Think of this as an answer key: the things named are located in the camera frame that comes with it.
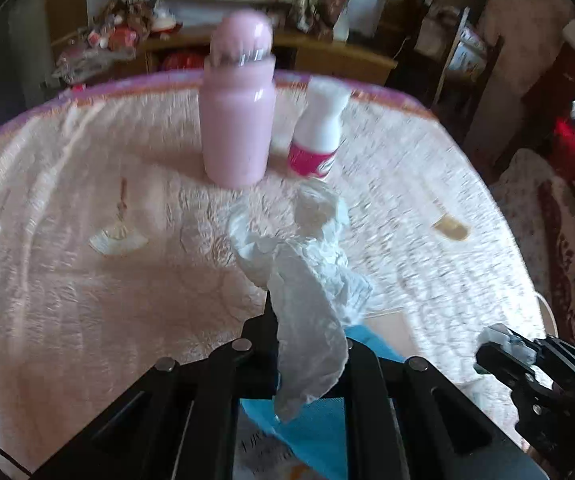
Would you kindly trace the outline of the red cushion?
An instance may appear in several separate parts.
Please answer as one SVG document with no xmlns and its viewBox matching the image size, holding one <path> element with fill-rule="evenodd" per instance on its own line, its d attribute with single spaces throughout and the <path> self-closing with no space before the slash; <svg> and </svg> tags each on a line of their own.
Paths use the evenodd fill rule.
<svg viewBox="0 0 575 480">
<path fill-rule="evenodd" d="M 550 164 L 559 174 L 575 174 L 575 127 L 562 117 L 554 122 Z"/>
</svg>

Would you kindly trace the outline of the pink quilted table cover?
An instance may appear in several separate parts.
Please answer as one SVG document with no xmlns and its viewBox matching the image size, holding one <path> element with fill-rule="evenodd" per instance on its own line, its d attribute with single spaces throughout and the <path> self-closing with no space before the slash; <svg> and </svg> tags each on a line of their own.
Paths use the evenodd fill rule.
<svg viewBox="0 0 575 480">
<path fill-rule="evenodd" d="M 304 77 L 278 81 L 266 177 L 243 192 L 202 170 L 196 73 L 133 78 L 48 102 L 0 129 L 0 447 L 37 468 L 160 356 L 202 359 L 263 294 L 226 237 L 233 204 L 286 236 L 299 180 L 285 152 Z M 508 389 L 474 372 L 502 323 L 543 333 L 534 285 L 493 196 L 410 99 L 361 89 L 343 114 L 330 186 L 349 264 L 373 287 L 367 322 L 429 359 L 504 431 Z"/>
</svg>

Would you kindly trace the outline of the floral covered sofa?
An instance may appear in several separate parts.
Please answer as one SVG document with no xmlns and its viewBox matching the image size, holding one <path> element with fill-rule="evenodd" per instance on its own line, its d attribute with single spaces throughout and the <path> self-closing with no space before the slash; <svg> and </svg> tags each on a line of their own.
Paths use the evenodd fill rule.
<svg viewBox="0 0 575 480">
<path fill-rule="evenodd" d="M 549 302 L 559 337 L 575 344 L 575 179 L 535 152 L 517 151 L 491 187 L 535 292 Z"/>
</svg>

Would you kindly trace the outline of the pink thermos bottle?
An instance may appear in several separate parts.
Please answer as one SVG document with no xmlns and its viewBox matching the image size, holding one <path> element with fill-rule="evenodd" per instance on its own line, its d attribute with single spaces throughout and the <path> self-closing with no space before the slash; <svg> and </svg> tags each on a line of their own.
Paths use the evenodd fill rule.
<svg viewBox="0 0 575 480">
<path fill-rule="evenodd" d="M 211 35 L 198 92 L 202 160 L 222 188 L 248 188 L 266 173 L 276 101 L 269 18 L 226 16 Z"/>
</svg>

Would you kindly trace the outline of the wooden chair with boxes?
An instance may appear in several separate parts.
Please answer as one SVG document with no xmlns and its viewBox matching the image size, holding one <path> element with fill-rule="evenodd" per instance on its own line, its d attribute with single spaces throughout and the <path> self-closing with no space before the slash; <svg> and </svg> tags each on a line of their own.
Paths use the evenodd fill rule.
<svg viewBox="0 0 575 480">
<path fill-rule="evenodd" d="M 391 88 L 413 96 L 444 125 L 467 130 L 499 61 L 504 36 L 489 42 L 470 22 L 471 9 L 432 0 L 399 0 L 403 37 Z"/>
</svg>

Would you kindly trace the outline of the blue wet wipes pack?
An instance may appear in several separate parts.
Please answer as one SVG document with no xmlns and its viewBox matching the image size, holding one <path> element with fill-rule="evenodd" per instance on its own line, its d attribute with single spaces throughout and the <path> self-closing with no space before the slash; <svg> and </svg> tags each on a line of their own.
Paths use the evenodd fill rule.
<svg viewBox="0 0 575 480">
<path fill-rule="evenodd" d="M 271 400 L 240 401 L 246 416 L 265 434 L 286 444 L 325 479 L 347 479 L 345 404 L 342 398 L 305 405 L 290 422 L 281 422 Z"/>
</svg>

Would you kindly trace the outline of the white tissue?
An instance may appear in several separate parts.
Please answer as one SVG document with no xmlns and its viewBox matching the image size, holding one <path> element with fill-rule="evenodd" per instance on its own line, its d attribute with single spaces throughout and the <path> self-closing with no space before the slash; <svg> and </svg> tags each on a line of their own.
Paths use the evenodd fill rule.
<svg viewBox="0 0 575 480">
<path fill-rule="evenodd" d="M 319 180 L 301 183 L 293 215 L 293 236 L 262 236 L 249 229 L 248 208 L 237 203 L 226 228 L 240 270 L 268 292 L 278 320 L 281 384 L 274 412 L 282 422 L 338 383 L 348 361 L 345 329 L 365 318 L 373 290 L 350 269 L 341 247 L 349 212 L 333 188 Z"/>
</svg>

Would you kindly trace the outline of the white pink-labelled pill bottle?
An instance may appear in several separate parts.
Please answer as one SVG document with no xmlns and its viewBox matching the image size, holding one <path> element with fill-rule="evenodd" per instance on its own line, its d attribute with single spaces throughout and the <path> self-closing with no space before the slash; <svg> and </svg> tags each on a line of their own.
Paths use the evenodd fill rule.
<svg viewBox="0 0 575 480">
<path fill-rule="evenodd" d="M 309 80 L 306 107 L 298 118 L 287 165 L 299 177 L 324 179 L 330 172 L 342 140 L 343 111 L 351 90 L 342 82 L 322 76 Z"/>
</svg>

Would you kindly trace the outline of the white orange patterned packet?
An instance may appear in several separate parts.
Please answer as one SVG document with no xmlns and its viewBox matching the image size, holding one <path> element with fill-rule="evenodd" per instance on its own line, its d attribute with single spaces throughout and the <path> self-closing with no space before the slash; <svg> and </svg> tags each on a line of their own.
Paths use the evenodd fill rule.
<svg viewBox="0 0 575 480">
<path fill-rule="evenodd" d="M 233 479 L 307 480 L 322 479 L 312 468 L 298 460 L 283 442 L 265 434 L 251 420 L 237 423 Z"/>
</svg>

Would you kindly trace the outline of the plastic bags with snacks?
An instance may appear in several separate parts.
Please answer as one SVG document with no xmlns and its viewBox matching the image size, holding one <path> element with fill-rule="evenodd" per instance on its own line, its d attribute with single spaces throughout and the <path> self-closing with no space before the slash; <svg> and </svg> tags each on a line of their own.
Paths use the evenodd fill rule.
<svg viewBox="0 0 575 480">
<path fill-rule="evenodd" d="M 68 40 L 56 58 L 52 77 L 74 87 L 107 72 L 116 63 L 136 58 L 138 46 L 154 35 L 170 36 L 182 27 L 173 15 L 157 15 L 149 10 L 144 14 L 131 6 L 106 16 L 97 25 Z"/>
</svg>

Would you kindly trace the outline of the cream round trash bin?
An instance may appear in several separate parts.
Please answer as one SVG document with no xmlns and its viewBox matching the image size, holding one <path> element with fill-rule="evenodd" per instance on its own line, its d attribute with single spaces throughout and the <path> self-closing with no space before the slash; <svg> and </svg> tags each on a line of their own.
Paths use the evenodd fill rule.
<svg viewBox="0 0 575 480">
<path fill-rule="evenodd" d="M 555 319 L 554 313 L 549 305 L 549 302 L 545 299 L 540 292 L 535 292 L 539 304 L 539 310 L 542 317 L 543 326 L 545 326 L 545 333 L 548 336 L 557 337 L 559 336 L 559 329 L 557 328 L 557 320 Z"/>
</svg>

